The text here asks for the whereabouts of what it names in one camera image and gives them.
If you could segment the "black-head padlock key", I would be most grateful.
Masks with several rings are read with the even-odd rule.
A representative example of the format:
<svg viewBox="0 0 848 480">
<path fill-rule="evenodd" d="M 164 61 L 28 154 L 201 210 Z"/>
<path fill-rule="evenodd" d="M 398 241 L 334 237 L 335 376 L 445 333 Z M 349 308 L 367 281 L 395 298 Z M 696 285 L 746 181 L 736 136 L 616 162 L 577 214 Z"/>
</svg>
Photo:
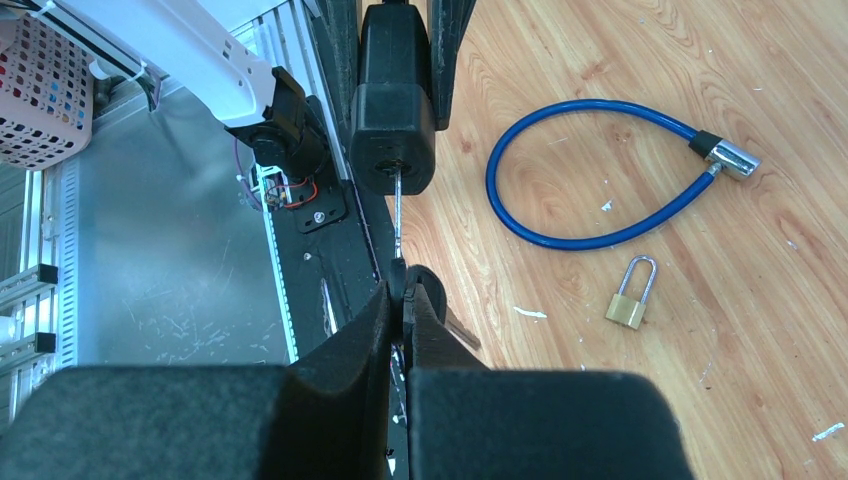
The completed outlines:
<svg viewBox="0 0 848 480">
<path fill-rule="evenodd" d="M 459 322 L 450 311 L 447 294 L 442 281 L 424 265 L 412 266 L 412 278 L 403 257 L 402 250 L 402 179 L 403 167 L 400 163 L 388 170 L 394 181 L 394 253 L 390 263 L 388 292 L 390 300 L 389 324 L 397 335 L 404 335 L 404 302 L 407 292 L 421 285 L 436 313 L 437 320 L 472 351 L 479 351 L 480 340 Z"/>
</svg>

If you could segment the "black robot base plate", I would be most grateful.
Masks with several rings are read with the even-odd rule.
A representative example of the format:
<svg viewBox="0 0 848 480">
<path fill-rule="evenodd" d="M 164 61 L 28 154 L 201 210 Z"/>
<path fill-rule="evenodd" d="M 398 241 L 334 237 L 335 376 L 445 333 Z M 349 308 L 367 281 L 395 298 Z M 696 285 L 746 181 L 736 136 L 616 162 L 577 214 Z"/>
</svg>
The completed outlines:
<svg viewBox="0 0 848 480">
<path fill-rule="evenodd" d="M 326 152 L 291 208 L 270 216 L 291 365 L 263 462 L 274 479 L 406 479 L 404 379 L 376 356 L 373 315 L 388 274 L 384 202 L 358 194 Z"/>
</svg>

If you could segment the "blue cable lock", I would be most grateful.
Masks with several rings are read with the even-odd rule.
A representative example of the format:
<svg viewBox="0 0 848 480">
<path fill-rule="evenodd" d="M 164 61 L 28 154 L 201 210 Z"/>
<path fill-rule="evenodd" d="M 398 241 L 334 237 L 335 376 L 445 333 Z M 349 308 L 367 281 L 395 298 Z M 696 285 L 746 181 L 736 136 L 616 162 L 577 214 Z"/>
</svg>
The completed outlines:
<svg viewBox="0 0 848 480">
<path fill-rule="evenodd" d="M 568 116 L 582 120 L 609 116 L 664 132 L 673 141 L 684 143 L 688 155 L 699 159 L 702 168 L 677 194 L 657 201 L 630 220 L 600 230 L 568 232 L 544 217 L 549 207 L 554 209 L 555 218 L 566 217 L 564 202 L 544 198 L 566 183 L 558 179 L 543 180 L 537 174 L 508 171 L 534 153 L 534 147 L 528 143 L 530 134 Z M 619 99 L 583 98 L 534 108 L 505 127 L 493 141 L 485 160 L 483 187 L 493 216 L 517 238 L 553 251 L 588 252 L 610 249 L 655 231 L 695 204 L 720 178 L 744 182 L 761 165 L 757 154 L 733 140 L 650 106 Z"/>
</svg>

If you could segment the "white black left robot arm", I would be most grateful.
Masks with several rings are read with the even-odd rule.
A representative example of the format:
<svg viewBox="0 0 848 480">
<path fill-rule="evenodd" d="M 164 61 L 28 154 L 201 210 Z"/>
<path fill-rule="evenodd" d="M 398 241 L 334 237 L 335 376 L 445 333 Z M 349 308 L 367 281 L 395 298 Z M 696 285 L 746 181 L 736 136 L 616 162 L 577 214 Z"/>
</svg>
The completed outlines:
<svg viewBox="0 0 848 480">
<path fill-rule="evenodd" d="M 475 5 L 430 1 L 313 1 L 330 93 L 349 131 L 347 162 L 379 194 L 431 182 L 435 137 L 447 129 L 458 53 Z M 328 127 L 294 75 L 253 53 L 198 1 L 46 1 L 143 64 L 179 81 L 265 164 L 306 177 L 321 165 Z"/>
</svg>

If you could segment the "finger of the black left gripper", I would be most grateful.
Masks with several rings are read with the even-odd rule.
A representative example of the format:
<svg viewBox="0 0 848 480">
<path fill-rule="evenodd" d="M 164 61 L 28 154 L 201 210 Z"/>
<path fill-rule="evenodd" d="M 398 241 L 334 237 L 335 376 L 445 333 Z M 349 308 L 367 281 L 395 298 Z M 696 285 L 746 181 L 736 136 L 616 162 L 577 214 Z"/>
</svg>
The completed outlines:
<svg viewBox="0 0 848 480">
<path fill-rule="evenodd" d="M 449 127 L 459 50 L 476 0 L 430 2 L 431 102 L 437 131 Z"/>
<path fill-rule="evenodd" d="M 323 0 L 317 5 L 323 33 L 319 40 L 324 73 L 330 89 L 337 122 L 349 133 L 351 105 L 358 81 L 361 2 Z"/>
</svg>

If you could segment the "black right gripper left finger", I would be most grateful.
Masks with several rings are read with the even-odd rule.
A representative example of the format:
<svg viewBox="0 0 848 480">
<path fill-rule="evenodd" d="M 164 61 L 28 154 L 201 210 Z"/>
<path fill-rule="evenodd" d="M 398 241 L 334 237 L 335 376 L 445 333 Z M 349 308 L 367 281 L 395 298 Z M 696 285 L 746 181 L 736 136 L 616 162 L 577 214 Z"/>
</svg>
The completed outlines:
<svg viewBox="0 0 848 480">
<path fill-rule="evenodd" d="M 381 479 L 390 296 L 295 363 L 64 369 L 1 440 L 5 479 Z"/>
</svg>

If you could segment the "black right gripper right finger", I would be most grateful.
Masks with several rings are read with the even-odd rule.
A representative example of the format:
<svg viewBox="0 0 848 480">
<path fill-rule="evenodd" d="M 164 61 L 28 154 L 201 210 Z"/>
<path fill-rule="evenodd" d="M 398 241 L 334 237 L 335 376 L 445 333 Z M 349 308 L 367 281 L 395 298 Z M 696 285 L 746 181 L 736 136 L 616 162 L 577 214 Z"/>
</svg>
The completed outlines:
<svg viewBox="0 0 848 480">
<path fill-rule="evenodd" d="M 668 402 L 614 370 L 492 370 L 405 300 L 410 473 L 415 479 L 689 479 Z"/>
</svg>

